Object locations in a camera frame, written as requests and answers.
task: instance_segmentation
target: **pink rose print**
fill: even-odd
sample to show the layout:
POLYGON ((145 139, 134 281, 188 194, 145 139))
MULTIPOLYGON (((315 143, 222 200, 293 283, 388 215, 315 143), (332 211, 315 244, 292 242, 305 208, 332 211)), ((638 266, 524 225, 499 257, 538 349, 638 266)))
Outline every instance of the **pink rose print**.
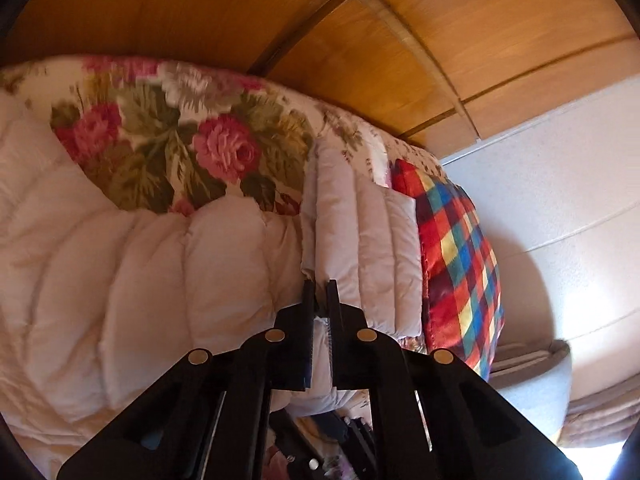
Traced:
POLYGON ((257 170, 262 154, 246 124, 230 114, 201 122, 193 149, 211 176, 233 183, 257 170))
POLYGON ((115 72, 113 83, 133 83, 137 77, 155 76, 160 62, 146 57, 88 56, 82 68, 88 72, 115 72))
POLYGON ((116 103, 94 105, 70 127, 54 129, 56 137, 71 159, 81 166, 118 140, 122 123, 116 103))
POLYGON ((284 203, 276 202, 276 212, 279 215, 295 216, 300 214, 300 204, 298 202, 286 193, 280 193, 280 198, 284 203))
POLYGON ((74 134, 73 128, 59 127, 53 131, 60 143, 65 147, 66 152, 71 157, 71 160, 79 162, 80 150, 78 150, 78 145, 76 144, 76 135, 74 134))
POLYGON ((100 103, 85 112, 73 127, 78 162, 82 163, 115 142, 121 123, 116 103, 100 103))
POLYGON ((184 197, 178 199, 177 202, 169 208, 169 212, 180 213, 181 215, 187 217, 194 214, 195 211, 196 209, 194 208, 193 204, 184 197))
POLYGON ((277 447, 271 446, 265 453, 262 480, 289 480, 287 457, 277 447))
POLYGON ((218 90, 223 94, 232 92, 238 87, 244 88, 245 90, 261 90, 264 88, 262 80, 258 77, 239 74, 221 68, 209 68, 205 66, 198 66, 196 68, 203 76, 210 78, 212 84, 216 84, 218 90))

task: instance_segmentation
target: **white wall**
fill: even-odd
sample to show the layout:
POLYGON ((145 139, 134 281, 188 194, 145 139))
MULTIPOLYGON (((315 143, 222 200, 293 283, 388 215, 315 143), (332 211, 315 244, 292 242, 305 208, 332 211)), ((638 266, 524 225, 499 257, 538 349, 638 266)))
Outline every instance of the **white wall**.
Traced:
POLYGON ((640 78, 444 163, 494 244, 502 340, 568 339, 574 399, 640 372, 640 78))

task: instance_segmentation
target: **wooden cabinet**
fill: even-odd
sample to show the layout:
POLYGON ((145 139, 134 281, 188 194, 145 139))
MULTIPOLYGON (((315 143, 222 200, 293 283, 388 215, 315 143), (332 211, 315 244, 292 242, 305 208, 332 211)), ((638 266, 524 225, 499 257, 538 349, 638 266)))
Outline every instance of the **wooden cabinet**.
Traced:
POLYGON ((358 0, 31 0, 4 63, 139 54, 253 71, 449 155, 640 73, 614 0, 381 0, 466 108, 358 0))

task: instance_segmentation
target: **gray cushion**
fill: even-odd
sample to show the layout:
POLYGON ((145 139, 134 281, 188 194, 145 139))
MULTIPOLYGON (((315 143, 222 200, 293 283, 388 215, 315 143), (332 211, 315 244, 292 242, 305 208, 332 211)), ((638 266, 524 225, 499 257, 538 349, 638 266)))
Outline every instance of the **gray cushion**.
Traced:
POLYGON ((489 384, 546 436, 564 422, 571 393, 571 353, 565 341, 498 347, 489 384))

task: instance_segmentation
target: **green leaf print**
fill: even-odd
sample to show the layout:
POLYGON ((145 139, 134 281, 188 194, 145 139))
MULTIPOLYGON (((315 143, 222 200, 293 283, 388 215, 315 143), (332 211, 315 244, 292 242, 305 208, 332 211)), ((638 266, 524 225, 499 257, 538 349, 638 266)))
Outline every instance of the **green leaf print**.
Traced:
POLYGON ((71 128, 80 118, 80 110, 72 101, 59 101, 51 107, 49 126, 56 128, 71 128))
POLYGON ((254 132, 276 127, 283 111, 282 105, 273 97, 247 92, 240 96, 238 104, 231 107, 231 113, 254 132))
POLYGON ((185 146, 191 146, 193 136, 198 132, 198 123, 195 121, 180 123, 176 128, 176 132, 185 146))
POLYGON ((325 124, 342 139, 347 148, 357 151, 362 146, 362 134, 359 132, 357 124, 343 119, 335 109, 329 108, 327 105, 318 105, 318 110, 322 113, 325 124))
POLYGON ((219 178, 215 178, 199 166, 196 154, 186 150, 186 156, 180 160, 182 167, 180 173, 184 184, 184 191, 193 204, 198 209, 205 204, 220 198, 226 194, 226 183, 219 178))
POLYGON ((174 200, 174 188, 166 177, 164 149, 163 143, 145 144, 118 168, 108 194, 119 208, 168 211, 174 200))
POLYGON ((89 180, 111 199, 110 186, 113 175, 132 154, 133 150, 128 142, 116 142, 92 156, 82 170, 89 180))
POLYGON ((160 86, 136 82, 117 91, 122 127, 135 136, 152 139, 178 126, 180 110, 167 104, 160 86))
POLYGON ((306 160, 314 142, 314 136, 306 115, 297 110, 280 117, 278 122, 278 140, 292 155, 306 160))
POLYGON ((302 192, 305 180, 305 159, 292 153, 282 142, 262 143, 262 157, 258 170, 279 180, 286 186, 302 192))
POLYGON ((240 182, 244 196, 252 197, 263 211, 273 211, 276 200, 276 185, 268 176, 250 173, 240 182))

